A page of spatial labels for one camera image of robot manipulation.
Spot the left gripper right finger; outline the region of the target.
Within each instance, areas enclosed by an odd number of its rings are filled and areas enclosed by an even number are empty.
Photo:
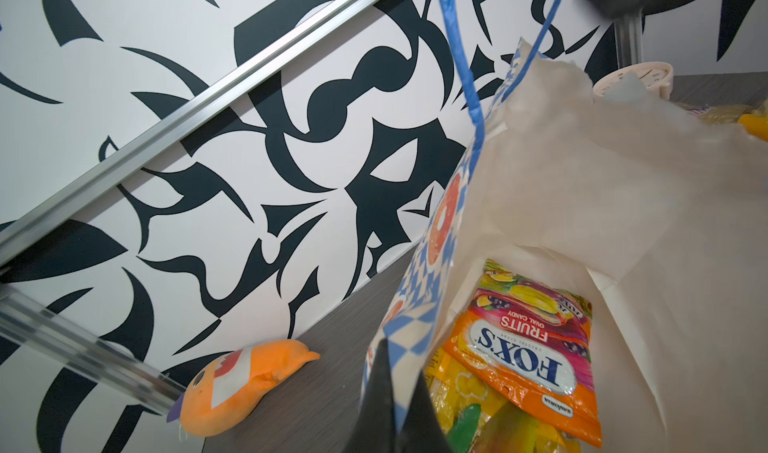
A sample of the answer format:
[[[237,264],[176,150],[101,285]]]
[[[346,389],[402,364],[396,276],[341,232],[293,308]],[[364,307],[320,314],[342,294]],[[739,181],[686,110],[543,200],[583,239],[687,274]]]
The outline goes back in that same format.
[[[418,380],[395,451],[402,453],[451,453],[437,421],[425,380]]]

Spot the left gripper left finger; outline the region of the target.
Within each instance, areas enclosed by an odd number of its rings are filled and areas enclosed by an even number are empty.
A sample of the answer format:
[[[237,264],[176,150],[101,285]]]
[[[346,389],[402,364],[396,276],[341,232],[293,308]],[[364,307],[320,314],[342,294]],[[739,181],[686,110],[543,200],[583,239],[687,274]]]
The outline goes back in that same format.
[[[387,353],[376,355],[363,403],[343,453],[390,453],[395,446],[392,382]]]

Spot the orange Fox's fruits candy bag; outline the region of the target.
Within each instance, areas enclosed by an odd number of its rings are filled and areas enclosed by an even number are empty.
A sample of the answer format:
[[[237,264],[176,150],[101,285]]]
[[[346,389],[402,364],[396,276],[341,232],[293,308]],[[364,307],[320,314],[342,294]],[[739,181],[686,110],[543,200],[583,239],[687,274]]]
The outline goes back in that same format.
[[[585,298],[487,260],[444,349],[524,412],[601,447],[592,319]]]

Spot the blue checkered paper bag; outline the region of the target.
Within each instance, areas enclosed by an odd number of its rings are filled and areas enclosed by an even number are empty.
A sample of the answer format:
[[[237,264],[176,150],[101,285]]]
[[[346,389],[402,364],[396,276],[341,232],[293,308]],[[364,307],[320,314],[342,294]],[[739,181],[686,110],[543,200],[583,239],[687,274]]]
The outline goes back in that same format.
[[[521,43],[480,104],[456,0],[439,0],[475,134],[366,358],[387,353],[395,441],[484,264],[592,305],[605,452],[767,448],[767,143],[648,95],[593,94]]]

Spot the gold snack bag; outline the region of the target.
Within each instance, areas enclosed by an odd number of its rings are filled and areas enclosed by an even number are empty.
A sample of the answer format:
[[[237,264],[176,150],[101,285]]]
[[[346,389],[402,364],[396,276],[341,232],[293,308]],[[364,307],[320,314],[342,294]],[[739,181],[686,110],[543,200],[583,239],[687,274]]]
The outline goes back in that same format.
[[[690,114],[710,125],[737,123],[739,119],[753,111],[749,105],[718,105],[695,107],[688,110]]]

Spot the yellow orange candy bag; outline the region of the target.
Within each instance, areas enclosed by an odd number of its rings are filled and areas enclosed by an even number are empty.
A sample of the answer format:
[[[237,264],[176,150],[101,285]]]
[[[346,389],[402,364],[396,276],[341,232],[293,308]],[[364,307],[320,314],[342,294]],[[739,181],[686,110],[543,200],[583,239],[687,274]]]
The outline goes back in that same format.
[[[768,117],[766,110],[753,110],[742,114],[737,123],[744,127],[746,132],[762,141],[768,141]]]

